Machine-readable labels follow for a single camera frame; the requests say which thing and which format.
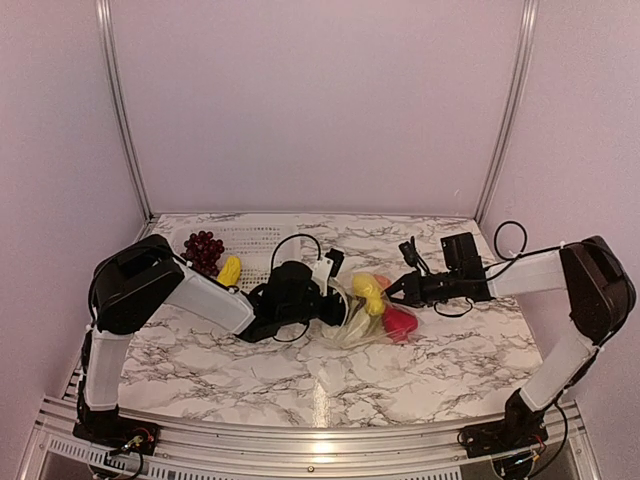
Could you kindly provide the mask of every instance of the toy fruit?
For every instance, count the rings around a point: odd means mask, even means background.
[[[393,343],[400,343],[409,340],[409,333],[418,328],[418,319],[409,312],[388,307],[382,316],[382,324]]]
[[[224,267],[222,267],[222,270],[220,270],[220,275],[218,275],[218,282],[223,284],[225,287],[235,285],[236,283],[238,283],[241,271],[242,262],[238,257],[234,257],[232,255],[227,258]]]
[[[369,315],[376,316],[384,313],[385,304],[382,300],[384,290],[370,273],[356,273],[353,276],[353,293],[356,297],[367,301],[364,309]]]
[[[384,275],[379,275],[377,273],[374,273],[373,278],[376,279],[376,281],[378,282],[378,285],[380,285],[380,288],[382,288],[383,290],[386,290],[391,286],[391,280],[389,280]]]
[[[192,233],[185,240],[184,247],[186,250],[180,256],[191,262],[195,271],[212,278],[218,275],[216,262],[224,253],[224,242],[213,238],[213,232],[200,230]]]

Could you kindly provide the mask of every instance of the metal frame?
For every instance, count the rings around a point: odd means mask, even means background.
[[[573,402],[565,404],[564,409],[569,419],[568,445],[579,464],[580,478],[599,480],[589,462],[593,454],[580,412]],[[434,471],[489,460],[490,457],[468,459],[456,438],[460,428],[469,422],[501,417],[498,414],[422,425],[315,429],[223,424],[126,409],[122,413],[161,427],[156,453],[147,458],[149,476],[143,478],[165,478],[164,474],[152,475],[155,468],[167,472],[194,469],[229,479],[426,477]],[[75,419],[75,403],[70,399],[44,399],[19,479],[38,478],[46,453],[55,451],[56,439],[96,452],[102,448],[72,437]],[[559,442],[564,434],[561,415],[551,409],[545,423],[550,434],[548,443]]]
[[[131,135],[131,127],[127,118],[122,84],[120,82],[120,71],[118,69],[118,58],[116,55],[116,45],[113,35],[113,25],[111,23],[111,2],[110,0],[96,0],[96,11],[98,16],[98,27],[100,29],[100,40],[104,52],[107,79],[111,100],[115,109],[116,121],[120,132],[120,140],[124,150],[127,168],[133,183],[133,188],[138,201],[138,206],[145,221],[153,218],[153,212],[149,203],[149,197],[142,180],[142,172],[138,163],[138,156]]]
[[[518,49],[516,53],[516,61],[513,68],[513,76],[511,78],[511,86],[509,87],[509,96],[500,125],[500,132],[493,149],[493,156],[489,165],[489,170],[484,181],[482,193],[478,200],[476,212],[473,216],[474,220],[481,225],[484,220],[493,194],[495,192],[500,171],[504,165],[513,131],[513,124],[516,119],[518,107],[522,100],[522,92],[531,63],[531,52],[533,50],[533,34],[536,25],[538,12],[538,0],[525,0],[524,9],[522,11],[522,23],[520,25],[520,37],[518,38]]]
[[[482,192],[478,199],[478,204],[473,216],[473,219],[476,220],[479,225],[484,220],[491,204],[491,200],[497,186],[498,177],[504,165],[518,106],[522,99],[522,92],[524,91],[527,72],[531,61],[531,51],[533,49],[533,35],[537,18],[538,1],[539,0],[524,0],[520,34],[516,51],[516,61],[511,78],[511,85],[509,87],[507,104],[505,106],[502,123],[500,125],[500,130],[493,150],[491,163],[489,164]],[[151,208],[149,196],[142,178],[142,171],[136,154],[133,136],[131,134],[131,127],[127,117],[111,19],[111,0],[96,0],[96,11],[100,29],[100,39],[105,57],[107,79],[114,105],[114,113],[120,132],[120,138],[127,161],[127,167],[133,183],[138,206],[144,216],[145,222],[148,223],[159,214],[154,212]]]

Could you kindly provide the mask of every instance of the dish rack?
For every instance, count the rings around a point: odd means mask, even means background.
[[[297,229],[293,225],[257,225],[237,222],[197,223],[176,228],[169,235],[169,243],[176,253],[185,251],[184,242],[192,233],[204,230],[213,232],[216,239],[224,242],[225,251],[218,260],[222,269],[230,255],[240,258],[242,273],[238,287],[250,291],[269,279],[271,255],[278,243]],[[276,265],[285,260],[300,260],[300,239],[293,238],[280,247]]]

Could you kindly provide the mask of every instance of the wire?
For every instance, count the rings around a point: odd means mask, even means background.
[[[133,451],[135,451],[140,456],[140,464],[138,465],[138,470],[136,470],[136,473],[134,473],[130,477],[122,478],[122,477],[118,476],[118,477],[116,477],[116,480],[135,480],[142,473],[142,469],[144,468],[144,457],[142,456],[142,452],[140,450],[138,450],[138,449],[135,449]]]
[[[518,252],[517,255],[524,253],[524,251],[527,249],[527,243],[529,242],[529,235],[527,234],[527,229],[524,228],[524,225],[522,225],[520,222],[516,222],[515,220],[506,220],[502,222],[500,225],[498,225],[498,228],[496,228],[496,231],[493,234],[493,249],[495,250],[496,255],[498,255],[498,257],[500,257],[502,260],[511,260],[514,258],[514,257],[505,257],[504,255],[502,255],[502,253],[500,252],[500,249],[498,248],[498,235],[500,235],[500,232],[502,231],[502,229],[507,225],[515,225],[516,227],[518,227],[522,231],[522,235],[524,237],[522,240],[522,247],[520,248],[520,252]]]
[[[91,465],[89,464],[89,461],[86,461],[86,465],[87,468],[89,469],[89,471],[91,472],[91,474],[96,477],[98,476],[99,478],[109,478],[111,480],[135,480],[136,478],[138,478],[140,476],[140,474],[142,473],[142,469],[144,468],[144,457],[142,456],[142,452],[138,449],[131,449],[132,452],[136,452],[139,457],[140,457],[140,463],[138,464],[138,469],[136,470],[136,472],[133,475],[130,475],[128,477],[121,477],[120,475],[122,475],[124,473],[124,470],[120,473],[118,473],[115,477],[111,477],[109,476],[107,473],[98,473],[96,472]]]
[[[276,342],[280,342],[280,343],[293,343],[293,342],[296,342],[296,341],[300,340],[302,337],[304,337],[304,335],[307,333],[307,330],[309,330],[309,323],[308,322],[305,324],[304,331],[300,335],[298,335],[296,338],[294,338],[292,340],[280,340],[279,338],[276,338],[275,335],[273,337],[271,337],[271,338],[273,338]]]
[[[558,450],[556,451],[556,453],[553,454],[553,457],[551,457],[551,459],[547,463],[545,463],[542,467],[540,467],[535,473],[529,475],[529,478],[537,477],[542,472],[544,472],[547,468],[549,468],[549,465],[551,465],[560,456],[560,454],[562,453],[562,449],[567,443],[567,438],[569,437],[569,420],[567,419],[567,414],[564,413],[564,410],[562,410],[562,408],[560,408],[560,405],[558,405],[557,400],[553,402],[553,406],[558,409],[558,411],[560,412],[560,415],[562,415],[562,420],[564,422],[564,435],[562,437],[562,442],[560,443],[560,447],[558,447]]]
[[[309,235],[308,233],[294,233],[293,235],[289,235],[284,240],[281,240],[280,243],[276,245],[276,248],[273,249],[273,253],[271,254],[271,270],[273,270],[273,265],[276,261],[276,253],[278,253],[278,250],[280,250],[280,247],[282,247],[282,245],[287,243],[289,240],[293,240],[294,238],[298,238],[298,237],[305,237],[313,240],[318,249],[318,260],[322,258],[322,247],[320,246],[320,242],[318,242],[318,239],[316,237],[314,237],[313,235]]]
[[[438,305],[442,305],[442,303],[436,302],[433,305],[433,310],[434,312],[436,312],[438,315],[441,315],[443,317],[447,317],[447,318],[460,318],[460,317],[464,317],[467,313],[469,313],[471,310],[473,310],[473,301],[470,298],[465,297],[465,301],[467,302],[467,304],[469,305],[469,308],[467,308],[464,312],[462,313],[444,313],[441,312],[440,310],[438,310]]]

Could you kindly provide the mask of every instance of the red fruit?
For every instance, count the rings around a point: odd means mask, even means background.
[[[418,328],[418,319],[403,310],[387,307],[382,316],[382,324],[393,343],[406,342],[409,333]]]

